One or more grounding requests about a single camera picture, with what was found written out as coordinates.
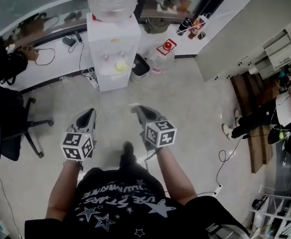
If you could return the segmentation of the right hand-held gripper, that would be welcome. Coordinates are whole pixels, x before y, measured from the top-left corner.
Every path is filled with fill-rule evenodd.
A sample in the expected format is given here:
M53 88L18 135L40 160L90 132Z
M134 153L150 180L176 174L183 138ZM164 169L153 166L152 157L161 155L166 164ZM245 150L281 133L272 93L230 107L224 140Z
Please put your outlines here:
M161 120L161 113L147 106L139 105L135 110L143 129L141 137L147 151L174 144L177 128L171 121Z

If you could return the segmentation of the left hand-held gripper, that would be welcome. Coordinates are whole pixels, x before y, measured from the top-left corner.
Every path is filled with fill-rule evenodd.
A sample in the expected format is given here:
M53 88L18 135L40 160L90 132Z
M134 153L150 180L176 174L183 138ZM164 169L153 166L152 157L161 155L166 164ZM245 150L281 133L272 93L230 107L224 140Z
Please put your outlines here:
M96 120L97 113L93 108L84 110L73 118L72 126L63 133L60 142L66 159L84 161L86 158L92 158L96 145Z

